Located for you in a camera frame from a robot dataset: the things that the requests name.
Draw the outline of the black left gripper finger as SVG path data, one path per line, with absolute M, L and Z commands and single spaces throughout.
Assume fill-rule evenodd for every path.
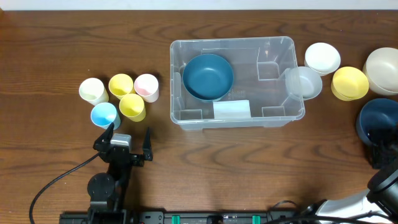
M 113 136 L 114 123 L 111 123 L 108 128 L 101 134 L 93 144 L 93 149 L 98 152 L 108 152 L 111 148 L 111 138 Z
M 150 141 L 150 129 L 147 128 L 146 135 L 144 138 L 144 142 L 142 145 L 143 155 L 145 161 L 152 161 L 153 160 L 153 152 L 152 146 Z

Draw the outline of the dark blue bowl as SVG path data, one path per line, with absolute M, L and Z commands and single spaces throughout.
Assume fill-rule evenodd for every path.
M 367 102 L 356 118 L 356 132 L 367 146 L 373 143 L 370 130 L 397 129 L 397 102 L 387 98 L 376 98 Z
M 234 70 L 223 57 L 203 54 L 187 63 L 182 82 L 193 97 L 202 101 L 218 101 L 232 89 Z

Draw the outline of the yellow small bowl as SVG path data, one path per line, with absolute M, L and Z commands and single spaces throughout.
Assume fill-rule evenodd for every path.
M 368 93 L 369 81 L 361 70 L 342 67 L 333 74 L 331 91 L 340 100 L 358 100 Z

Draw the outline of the beige large bowl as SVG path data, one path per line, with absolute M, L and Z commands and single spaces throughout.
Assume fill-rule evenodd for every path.
M 397 94 L 397 49 L 382 47 L 368 56 L 363 72 L 369 81 L 369 88 L 379 94 Z

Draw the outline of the grey small bowl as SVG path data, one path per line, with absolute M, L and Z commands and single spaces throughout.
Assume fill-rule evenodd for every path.
M 323 82 L 319 74 L 308 67 L 288 68 L 285 71 L 287 93 L 295 100 L 311 100 L 322 91 Z

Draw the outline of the white small bowl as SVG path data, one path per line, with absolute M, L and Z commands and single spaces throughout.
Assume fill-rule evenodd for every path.
M 341 64 L 341 56 L 334 46 L 317 42 L 305 51 L 304 64 L 316 71 L 320 76 L 325 76 L 336 71 Z

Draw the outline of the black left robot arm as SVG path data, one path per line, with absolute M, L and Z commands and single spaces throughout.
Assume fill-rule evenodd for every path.
M 131 170 L 153 160 L 150 130 L 146 131 L 142 154 L 131 152 L 132 140 L 127 134 L 114 134 L 114 124 L 94 141 L 103 162 L 109 164 L 106 172 L 94 175 L 88 182 L 90 196 L 87 223 L 135 223 L 134 213 L 123 208 Z

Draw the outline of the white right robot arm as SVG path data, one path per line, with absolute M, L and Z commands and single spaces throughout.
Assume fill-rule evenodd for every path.
M 397 223 L 397 130 L 369 132 L 370 164 L 378 172 L 368 189 L 341 200 L 325 200 L 311 205 L 303 215 L 349 218 L 369 223 Z

